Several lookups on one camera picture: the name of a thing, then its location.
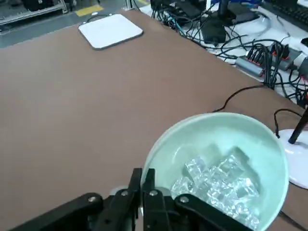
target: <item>clear plastic ice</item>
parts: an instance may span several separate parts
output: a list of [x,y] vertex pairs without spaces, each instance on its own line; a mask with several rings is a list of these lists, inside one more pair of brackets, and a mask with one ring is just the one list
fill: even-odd
[[235,155],[230,154],[210,167],[197,157],[187,162],[184,170],[188,176],[174,183],[173,198],[190,193],[245,226],[257,229],[259,219],[250,208],[259,197],[257,182],[253,182],[247,167]]

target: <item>yellow floor marking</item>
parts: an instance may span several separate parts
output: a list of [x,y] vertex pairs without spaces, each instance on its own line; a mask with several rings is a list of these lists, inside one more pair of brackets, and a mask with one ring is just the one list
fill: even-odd
[[101,11],[103,9],[104,9],[103,7],[101,7],[100,5],[97,4],[97,5],[94,5],[94,6],[82,8],[82,9],[80,9],[78,11],[75,11],[75,13],[79,17],[81,17],[81,16],[85,16],[85,15],[93,13],[93,12]]

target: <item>gray connector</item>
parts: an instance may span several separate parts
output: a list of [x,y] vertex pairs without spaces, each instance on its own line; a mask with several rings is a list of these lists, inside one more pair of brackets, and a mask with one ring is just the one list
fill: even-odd
[[[279,69],[282,71],[287,71],[293,65],[294,60],[301,54],[301,51],[294,50],[289,47],[289,57],[287,59],[282,59],[279,63]],[[273,55],[271,60],[271,65],[276,65],[276,56]]]
[[298,72],[303,75],[303,76],[307,76],[308,75],[308,58],[306,57],[302,64],[300,65]]
[[263,68],[247,60],[245,56],[238,57],[235,64],[237,68],[254,77],[261,77],[263,75]]

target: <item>white lamp base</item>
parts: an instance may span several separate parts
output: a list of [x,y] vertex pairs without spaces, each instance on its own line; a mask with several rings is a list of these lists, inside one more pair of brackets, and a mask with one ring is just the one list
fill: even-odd
[[288,159],[290,182],[308,189],[308,131],[302,131],[295,144],[290,144],[288,140],[293,131],[279,131],[280,141]]

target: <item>floor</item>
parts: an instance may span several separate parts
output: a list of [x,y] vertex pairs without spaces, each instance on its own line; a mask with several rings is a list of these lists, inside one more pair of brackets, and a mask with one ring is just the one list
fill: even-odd
[[[147,1],[149,0],[136,0],[136,4],[138,7],[142,7],[148,4]],[[97,4],[95,0],[90,3],[83,3],[83,5],[77,5],[74,11],[94,4]],[[103,13],[115,13],[124,7],[124,0],[101,0],[101,6],[103,7]],[[88,17],[89,15],[78,16],[75,12],[69,12],[66,14],[58,12],[38,16],[22,23],[6,26],[4,30],[0,32],[0,48],[11,46],[67,26],[81,23]]]

